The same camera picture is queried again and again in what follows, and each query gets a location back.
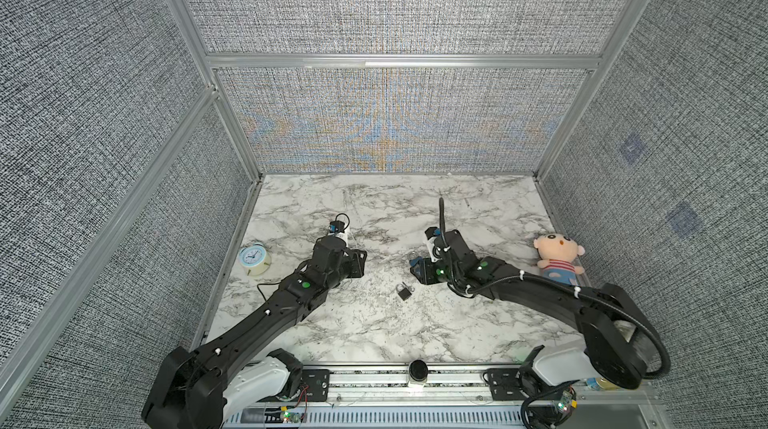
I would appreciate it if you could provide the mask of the small black padlock front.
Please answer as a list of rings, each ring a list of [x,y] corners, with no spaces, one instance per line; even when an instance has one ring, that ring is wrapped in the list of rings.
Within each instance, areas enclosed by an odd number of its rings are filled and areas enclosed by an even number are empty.
[[[402,301],[407,301],[414,295],[414,288],[405,282],[400,282],[396,286],[396,294]]]

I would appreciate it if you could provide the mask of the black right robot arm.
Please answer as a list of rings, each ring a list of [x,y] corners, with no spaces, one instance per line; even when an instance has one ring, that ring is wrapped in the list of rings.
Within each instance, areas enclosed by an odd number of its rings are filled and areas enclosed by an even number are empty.
[[[463,298],[516,303],[580,334],[570,345],[532,350],[520,367],[527,393],[597,377],[636,389],[669,373],[671,359],[658,332],[621,287],[557,282],[502,259],[479,257],[457,230],[430,227],[425,234],[427,256],[410,262],[420,284],[445,283]]]

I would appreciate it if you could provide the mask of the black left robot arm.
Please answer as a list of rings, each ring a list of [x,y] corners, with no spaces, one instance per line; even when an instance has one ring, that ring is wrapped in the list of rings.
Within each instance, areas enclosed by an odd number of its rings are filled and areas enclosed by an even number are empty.
[[[334,235],[318,239],[310,259],[240,323],[192,350],[177,347],[162,361],[141,412],[151,428],[218,428],[248,404],[292,399],[302,364],[289,352],[252,359],[287,329],[322,305],[331,289],[364,274],[366,251]]]

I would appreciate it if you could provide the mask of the small blue alarm clock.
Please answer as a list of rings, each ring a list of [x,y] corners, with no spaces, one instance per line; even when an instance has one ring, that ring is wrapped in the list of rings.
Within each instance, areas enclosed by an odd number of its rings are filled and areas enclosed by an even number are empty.
[[[271,256],[262,244],[253,244],[239,251],[238,263],[247,276],[256,277],[270,268]]]

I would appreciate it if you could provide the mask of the pink plush doll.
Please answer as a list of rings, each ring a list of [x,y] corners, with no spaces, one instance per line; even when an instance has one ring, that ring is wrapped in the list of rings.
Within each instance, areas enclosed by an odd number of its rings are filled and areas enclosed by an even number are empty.
[[[585,270],[574,262],[586,251],[575,240],[559,233],[540,235],[533,240],[539,261],[537,267],[542,277],[575,286],[578,284],[578,275],[583,275]]]

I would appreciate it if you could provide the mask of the black knob on rail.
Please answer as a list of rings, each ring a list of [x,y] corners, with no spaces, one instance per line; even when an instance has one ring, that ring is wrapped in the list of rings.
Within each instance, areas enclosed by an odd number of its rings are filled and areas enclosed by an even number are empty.
[[[426,384],[429,376],[429,367],[421,359],[413,360],[408,365],[408,385],[423,386]]]

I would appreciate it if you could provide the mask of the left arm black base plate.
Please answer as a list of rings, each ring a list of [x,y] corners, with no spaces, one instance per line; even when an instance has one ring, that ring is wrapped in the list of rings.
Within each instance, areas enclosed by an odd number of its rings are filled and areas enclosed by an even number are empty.
[[[286,386],[274,396],[264,396],[257,402],[287,402],[296,404],[299,396],[302,401],[326,402],[330,388],[331,372],[327,369],[304,369],[301,377],[290,376]]]

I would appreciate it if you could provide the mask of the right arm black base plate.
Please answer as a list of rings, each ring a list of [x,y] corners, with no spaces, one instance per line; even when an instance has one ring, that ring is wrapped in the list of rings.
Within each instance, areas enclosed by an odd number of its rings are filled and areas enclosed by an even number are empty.
[[[566,391],[553,392],[554,387],[548,385],[532,371],[519,374],[518,367],[488,369],[482,374],[493,401],[523,401],[534,397],[536,400],[559,400]]]

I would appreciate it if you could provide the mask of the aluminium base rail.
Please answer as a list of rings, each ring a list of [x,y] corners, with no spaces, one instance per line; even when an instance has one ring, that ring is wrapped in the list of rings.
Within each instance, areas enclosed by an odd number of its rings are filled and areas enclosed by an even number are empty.
[[[577,383],[559,400],[493,401],[482,374],[510,365],[429,366],[408,385],[409,364],[315,365],[331,372],[326,402],[252,402],[218,428],[667,428],[649,387]]]

